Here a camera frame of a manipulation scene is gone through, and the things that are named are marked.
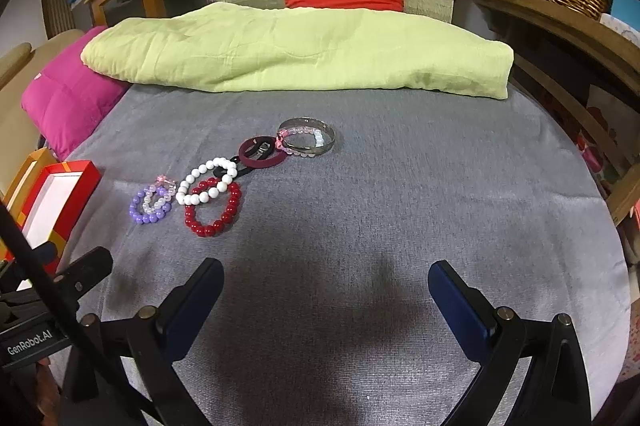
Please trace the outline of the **grey bed cover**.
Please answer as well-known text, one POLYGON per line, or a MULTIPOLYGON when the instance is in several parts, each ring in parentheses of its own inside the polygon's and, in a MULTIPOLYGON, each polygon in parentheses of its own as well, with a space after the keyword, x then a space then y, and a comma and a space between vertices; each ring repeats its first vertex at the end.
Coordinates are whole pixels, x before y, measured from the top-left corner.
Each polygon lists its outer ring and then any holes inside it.
POLYGON ((114 269, 81 301, 103 320, 160 303, 206 257, 221 298, 177 372, 216 425, 437 425, 471 382, 427 290, 445 259, 496 306, 574 321, 599 409, 625 359, 628 275, 584 160, 552 117, 424 90, 203 94, 136 85, 76 151, 102 178, 64 261, 114 269), (201 238, 173 209, 133 223, 134 194, 183 179, 294 116, 334 148, 240 181, 233 225, 201 238))

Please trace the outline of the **wooden shelf rail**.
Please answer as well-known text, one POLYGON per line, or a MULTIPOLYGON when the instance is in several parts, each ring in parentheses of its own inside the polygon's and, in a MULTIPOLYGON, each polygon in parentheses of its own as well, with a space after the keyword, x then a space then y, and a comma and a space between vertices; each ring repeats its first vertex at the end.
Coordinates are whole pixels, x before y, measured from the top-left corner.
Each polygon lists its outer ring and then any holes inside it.
POLYGON ((639 158, 587 109, 594 85, 639 107, 639 48, 600 22, 544 0, 473 0, 514 50, 515 77, 537 84, 588 134, 617 183, 605 201, 619 225, 639 200, 639 158))

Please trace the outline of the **beige sofa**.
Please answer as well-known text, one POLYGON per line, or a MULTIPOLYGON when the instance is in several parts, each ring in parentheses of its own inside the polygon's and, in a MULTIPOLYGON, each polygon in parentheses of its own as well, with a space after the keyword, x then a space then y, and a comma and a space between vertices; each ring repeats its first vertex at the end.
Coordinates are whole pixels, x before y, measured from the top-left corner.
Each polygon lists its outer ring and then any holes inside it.
POLYGON ((21 99, 38 73, 62 51, 84 35, 73 29, 50 38, 37 47, 29 42, 17 44, 1 55, 0 92, 0 183, 1 193, 8 191, 12 180, 32 151, 37 149, 40 133, 25 110, 21 99))

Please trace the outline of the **magenta pillow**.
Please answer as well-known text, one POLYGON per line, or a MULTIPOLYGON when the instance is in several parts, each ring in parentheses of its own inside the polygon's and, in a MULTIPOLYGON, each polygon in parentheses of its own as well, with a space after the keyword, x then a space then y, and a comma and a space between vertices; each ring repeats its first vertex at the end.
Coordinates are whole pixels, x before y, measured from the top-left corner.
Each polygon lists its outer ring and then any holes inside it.
POLYGON ((22 109, 62 161, 92 135, 130 87, 92 71, 80 59, 86 45, 105 30, 97 26, 62 50, 21 97, 22 109))

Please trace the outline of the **red white gift box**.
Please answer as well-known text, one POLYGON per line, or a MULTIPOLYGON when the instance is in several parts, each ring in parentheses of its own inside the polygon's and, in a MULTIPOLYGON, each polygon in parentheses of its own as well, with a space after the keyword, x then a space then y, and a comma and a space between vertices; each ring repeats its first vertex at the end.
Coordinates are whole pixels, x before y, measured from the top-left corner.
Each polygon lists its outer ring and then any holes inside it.
POLYGON ((101 174, 91 161, 70 161, 45 166, 29 192, 16 223, 29 245, 50 242, 55 255, 42 261, 53 276, 58 270, 73 227, 100 182, 101 174))

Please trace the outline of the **light green folded blanket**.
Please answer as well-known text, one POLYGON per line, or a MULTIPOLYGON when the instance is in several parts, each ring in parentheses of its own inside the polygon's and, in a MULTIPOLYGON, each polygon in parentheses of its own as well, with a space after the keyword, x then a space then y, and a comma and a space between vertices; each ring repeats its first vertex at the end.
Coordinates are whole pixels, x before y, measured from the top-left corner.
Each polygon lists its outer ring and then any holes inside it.
POLYGON ((411 88, 503 100, 514 53, 404 12, 217 2, 174 18, 122 20, 80 58, 112 79, 207 93, 411 88))

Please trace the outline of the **orange box lid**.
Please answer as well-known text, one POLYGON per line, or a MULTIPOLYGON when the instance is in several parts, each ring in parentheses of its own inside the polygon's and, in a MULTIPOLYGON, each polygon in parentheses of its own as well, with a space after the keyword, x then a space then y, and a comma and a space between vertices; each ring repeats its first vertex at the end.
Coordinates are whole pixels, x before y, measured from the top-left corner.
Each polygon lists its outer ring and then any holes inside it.
POLYGON ((48 148, 40 148, 30 153, 10 183, 8 192, 2 195, 2 203, 19 226, 24 224, 26 219, 23 206, 40 173, 43 168, 55 162, 55 157, 48 148))

